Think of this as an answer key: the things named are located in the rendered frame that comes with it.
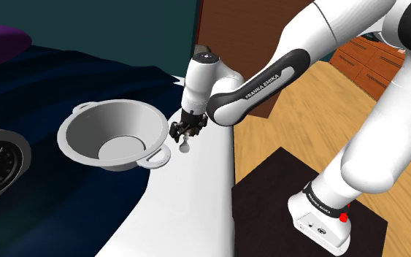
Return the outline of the brown wooden door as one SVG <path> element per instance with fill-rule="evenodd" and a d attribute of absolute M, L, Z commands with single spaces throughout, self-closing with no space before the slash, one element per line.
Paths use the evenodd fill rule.
<path fill-rule="evenodd" d="M 196 44 L 246 80 L 266 66 L 285 25 L 314 0 L 201 0 Z"/>

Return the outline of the dark robot stand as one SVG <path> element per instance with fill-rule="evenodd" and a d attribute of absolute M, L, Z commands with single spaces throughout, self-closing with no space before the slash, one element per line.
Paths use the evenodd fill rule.
<path fill-rule="evenodd" d="M 238 257 L 336 257 L 295 229 L 288 211 L 288 198 L 317 174 L 279 147 L 233 187 Z M 353 201 L 350 222 L 350 247 L 339 257 L 382 257 L 387 221 Z"/>

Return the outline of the bed with dark blue blanket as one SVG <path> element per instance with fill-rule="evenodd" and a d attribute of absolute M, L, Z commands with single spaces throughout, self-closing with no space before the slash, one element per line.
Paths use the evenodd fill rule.
<path fill-rule="evenodd" d="M 145 192 L 149 171 L 108 172 L 67 158 L 56 135 L 88 101 L 134 99 L 166 116 L 177 79 L 72 50 L 32 46 L 0 64 L 0 129 L 31 146 L 28 170 L 0 196 L 0 257 L 95 257 Z"/>

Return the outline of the orange wooden chest of drawers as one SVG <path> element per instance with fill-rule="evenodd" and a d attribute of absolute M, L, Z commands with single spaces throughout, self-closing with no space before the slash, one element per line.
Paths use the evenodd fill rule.
<path fill-rule="evenodd" d="M 404 58 L 404 50 L 356 37 L 337 48 L 329 63 L 377 101 Z"/>

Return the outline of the white two-handled bowl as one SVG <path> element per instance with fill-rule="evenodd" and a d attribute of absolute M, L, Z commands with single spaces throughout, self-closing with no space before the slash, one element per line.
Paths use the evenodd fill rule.
<path fill-rule="evenodd" d="M 59 127 L 57 143 L 77 163 L 122 172 L 166 165 L 171 158 L 167 134 L 167 119 L 157 108 L 113 99 L 76 106 Z"/>

